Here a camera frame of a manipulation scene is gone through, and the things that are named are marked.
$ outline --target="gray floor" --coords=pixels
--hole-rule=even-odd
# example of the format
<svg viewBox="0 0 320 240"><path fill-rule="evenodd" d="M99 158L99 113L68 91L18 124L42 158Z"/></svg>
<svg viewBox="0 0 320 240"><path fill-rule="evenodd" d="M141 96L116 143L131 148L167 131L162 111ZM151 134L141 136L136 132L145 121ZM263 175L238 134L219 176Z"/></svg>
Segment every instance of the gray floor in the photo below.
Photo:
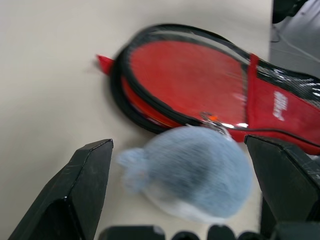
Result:
<svg viewBox="0 0 320 240"><path fill-rule="evenodd" d="M274 25L288 42L320 59L320 0L309 0L294 17ZM272 29L270 62L279 67L320 78L320 63L279 39Z"/></svg>

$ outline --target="white table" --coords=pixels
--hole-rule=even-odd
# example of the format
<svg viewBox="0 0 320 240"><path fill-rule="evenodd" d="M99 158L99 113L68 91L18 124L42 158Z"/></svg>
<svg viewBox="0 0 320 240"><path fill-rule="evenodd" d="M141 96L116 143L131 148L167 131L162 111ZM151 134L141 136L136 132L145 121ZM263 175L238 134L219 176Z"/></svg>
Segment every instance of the white table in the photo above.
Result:
<svg viewBox="0 0 320 240"><path fill-rule="evenodd" d="M0 239L7 239L45 183L86 143L114 140L113 156L153 134L115 106L95 54L113 56L140 28L180 23L218 33L268 59L272 0L1 0ZM125 193L110 168L97 233L156 224L205 239L207 225L171 217ZM258 230L260 190L228 224Z"/></svg>

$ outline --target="table surface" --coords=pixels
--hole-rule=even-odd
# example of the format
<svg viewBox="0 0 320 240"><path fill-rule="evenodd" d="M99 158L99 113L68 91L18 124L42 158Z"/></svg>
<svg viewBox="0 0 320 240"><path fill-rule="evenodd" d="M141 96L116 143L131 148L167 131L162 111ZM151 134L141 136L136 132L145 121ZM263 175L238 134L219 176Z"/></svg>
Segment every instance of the table surface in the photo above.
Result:
<svg viewBox="0 0 320 240"><path fill-rule="evenodd" d="M267 60L272 0L2 0L0 7L0 239L7 239L45 183L83 145L114 141L113 158L153 137L115 106L95 54L114 56L142 27L193 25ZM178 219L121 186L111 163L97 233L155 224L205 239L208 225ZM260 189L227 224L257 231Z"/></svg>

